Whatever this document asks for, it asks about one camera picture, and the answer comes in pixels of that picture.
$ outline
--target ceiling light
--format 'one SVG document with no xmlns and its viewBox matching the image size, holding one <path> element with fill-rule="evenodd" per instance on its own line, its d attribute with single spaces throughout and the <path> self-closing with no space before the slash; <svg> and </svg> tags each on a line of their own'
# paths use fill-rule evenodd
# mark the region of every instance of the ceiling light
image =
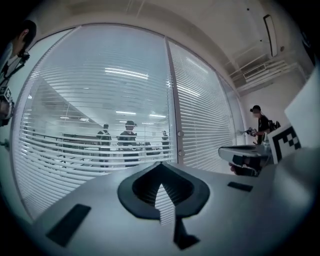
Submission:
<svg viewBox="0 0 320 256">
<path fill-rule="evenodd" d="M 207 70 L 205 70 L 203 67 L 199 66 L 199 65 L 198 65 L 197 63 L 195 63 L 192 59 L 190 59 L 190 58 L 187 57 L 186 60 L 187 60 L 188 62 L 192 63 L 193 65 L 197 66 L 197 67 L 198 67 L 199 69 L 201 69 L 203 72 L 208 73 Z"/>
<path fill-rule="evenodd" d="M 149 117 L 154 117 L 154 118 L 165 118 L 165 115 L 158 115 L 158 114 L 150 114 Z"/>
<path fill-rule="evenodd" d="M 190 90 L 190 89 L 188 89 L 188 88 L 182 87 L 182 86 L 180 86 L 180 85 L 177 85 L 176 87 L 178 87 L 178 88 L 179 88 L 179 90 L 181 90 L 181 91 L 183 91 L 183 92 L 186 92 L 186 93 L 192 94 L 192 95 L 197 96 L 197 97 L 199 97 L 199 96 L 200 96 L 200 94 L 199 94 L 199 93 L 196 93 L 195 91 Z"/>
<path fill-rule="evenodd" d="M 127 115 L 135 115 L 136 113 L 133 112 L 124 112 L 124 111 L 116 111 L 118 114 L 127 114 Z"/>
<path fill-rule="evenodd" d="M 123 70 L 123 69 L 118 69 L 118 68 L 109 68 L 109 67 L 106 67 L 106 68 L 105 68 L 105 72 L 107 72 L 107 73 L 114 73 L 114 74 L 121 74 L 121 75 L 136 77 L 136 78 L 142 78 L 142 79 L 146 79 L 146 80 L 147 80 L 148 77 L 149 77 L 147 74 L 141 74 L 141 73 L 132 72 L 132 71 Z"/>
</svg>

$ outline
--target black rectangular slot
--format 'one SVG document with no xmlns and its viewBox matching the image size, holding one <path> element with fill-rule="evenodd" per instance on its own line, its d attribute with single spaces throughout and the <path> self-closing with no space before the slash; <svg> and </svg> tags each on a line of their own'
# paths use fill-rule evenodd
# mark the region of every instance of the black rectangular slot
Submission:
<svg viewBox="0 0 320 256">
<path fill-rule="evenodd" d="M 46 236 L 58 245 L 65 247 L 82 221 L 90 212 L 91 207 L 76 204 Z"/>
<path fill-rule="evenodd" d="M 228 184 L 228 186 L 231 188 L 235 188 L 235 189 L 243 190 L 243 191 L 247 191 L 247 192 L 250 192 L 253 189 L 253 186 L 241 184 L 241 183 L 237 183 L 237 182 L 233 182 L 233 181 L 231 181 Z"/>
</svg>

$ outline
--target person in black shirt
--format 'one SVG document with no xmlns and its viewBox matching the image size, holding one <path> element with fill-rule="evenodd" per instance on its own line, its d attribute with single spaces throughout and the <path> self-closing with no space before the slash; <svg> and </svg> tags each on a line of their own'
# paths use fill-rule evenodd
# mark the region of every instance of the person in black shirt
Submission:
<svg viewBox="0 0 320 256">
<path fill-rule="evenodd" d="M 125 123 L 125 131 L 123 131 L 119 137 L 119 141 L 128 141 L 128 142 L 119 142 L 118 144 L 120 146 L 126 146 L 126 148 L 123 148 L 123 151 L 135 151 L 137 150 L 135 148 L 136 146 L 136 136 L 137 134 L 133 132 L 133 129 L 137 126 L 137 124 L 134 121 L 128 120 Z M 136 159 L 125 159 L 125 162 L 138 162 L 138 153 L 130 153 L 130 154 L 123 154 L 124 157 L 136 157 Z M 133 167 L 137 166 L 138 164 L 130 164 L 126 165 L 125 167 Z"/>
<path fill-rule="evenodd" d="M 170 149 L 170 147 L 169 146 L 164 146 L 164 145 L 169 145 L 169 136 L 167 135 L 167 132 L 164 130 L 163 132 L 162 132 L 162 134 L 163 134 L 163 137 L 162 137 L 162 145 L 163 145 L 163 147 L 162 147 L 162 149 L 163 150 L 169 150 Z M 169 151 L 163 151 L 163 154 L 169 154 Z"/>
<path fill-rule="evenodd" d="M 261 108 L 258 105 L 254 105 L 253 108 L 250 109 L 254 118 L 258 118 L 258 145 L 260 145 L 263 141 L 263 136 L 265 133 L 270 133 L 270 126 L 268 118 L 262 114 Z"/>
<path fill-rule="evenodd" d="M 104 141 L 100 141 L 98 144 L 100 146 L 110 146 L 111 144 L 111 136 L 110 133 L 108 132 L 108 128 L 109 125 L 108 124 L 104 124 L 103 125 L 103 130 L 98 132 L 98 135 L 96 136 L 98 138 L 98 140 L 104 140 Z M 99 151 L 110 151 L 110 148 L 105 148 L 105 147 L 99 147 Z M 110 154 L 99 154 L 100 157 L 109 157 Z M 105 162 L 108 163 L 108 160 L 102 160 L 100 159 L 99 162 Z"/>
</svg>

